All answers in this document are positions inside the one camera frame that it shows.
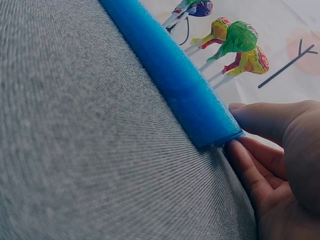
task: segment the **finger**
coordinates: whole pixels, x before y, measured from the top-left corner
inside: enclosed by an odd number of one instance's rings
[[[305,112],[318,108],[316,101],[274,104],[230,104],[229,110],[247,132],[269,139],[282,146],[284,133],[289,124]]]
[[[271,173],[285,181],[288,180],[283,151],[266,146],[249,137],[240,137],[238,141]]]
[[[284,199],[291,200],[292,203],[297,202],[297,200],[295,199],[295,197],[291,191],[290,184],[287,181],[284,181],[279,187],[277,187],[273,191],[272,197],[268,198],[268,201],[266,202],[264,209],[265,210],[273,209],[275,206],[277,206]]]
[[[247,150],[240,142],[232,140],[226,146],[226,151],[234,171],[259,211],[262,202],[273,191],[273,188],[257,170]]]
[[[246,149],[247,153],[251,157],[253,164],[255,165],[256,169],[259,173],[265,178],[265,180],[270,184],[273,189],[277,189],[284,180],[281,178],[276,177],[272,172],[266,169],[252,154]]]

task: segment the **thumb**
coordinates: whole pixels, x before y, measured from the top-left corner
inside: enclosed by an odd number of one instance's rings
[[[259,135],[282,146],[288,126],[300,115],[319,108],[317,101],[297,103],[232,103],[229,110],[239,125],[247,132]]]

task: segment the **black branch drawing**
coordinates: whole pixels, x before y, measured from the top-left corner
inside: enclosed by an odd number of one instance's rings
[[[281,68],[279,71],[277,71],[275,74],[273,74],[271,77],[269,77],[267,80],[265,80],[263,83],[261,83],[258,86],[258,89],[262,88],[264,85],[269,83],[272,79],[274,79],[276,76],[278,76],[280,73],[282,73],[284,70],[286,70],[288,67],[290,67],[292,64],[294,64],[296,61],[298,61],[300,58],[302,58],[306,54],[318,54],[316,51],[311,51],[311,49],[314,48],[314,44],[308,47],[304,52],[301,52],[302,48],[302,39],[300,39],[300,45],[299,45],[299,53],[298,56],[293,59],[291,62],[289,62],[287,65],[285,65],[283,68]]]

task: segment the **fingernail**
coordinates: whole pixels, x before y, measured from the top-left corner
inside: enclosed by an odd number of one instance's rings
[[[239,102],[237,102],[237,103],[231,103],[231,104],[229,105],[229,110],[230,110],[230,111],[237,110],[237,109],[240,109],[240,108],[242,108],[242,107],[244,107],[244,106],[246,106],[246,104],[244,104],[244,103],[239,103]]]

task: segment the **green lollipop wrapper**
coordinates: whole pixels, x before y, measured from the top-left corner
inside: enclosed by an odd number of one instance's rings
[[[232,23],[226,33],[226,39],[218,52],[210,57],[207,62],[217,60],[227,53],[239,53],[252,51],[258,41],[258,33],[251,24],[243,21]]]
[[[197,2],[200,2],[201,0],[187,0],[186,1],[186,5],[191,5],[193,3],[197,3]]]

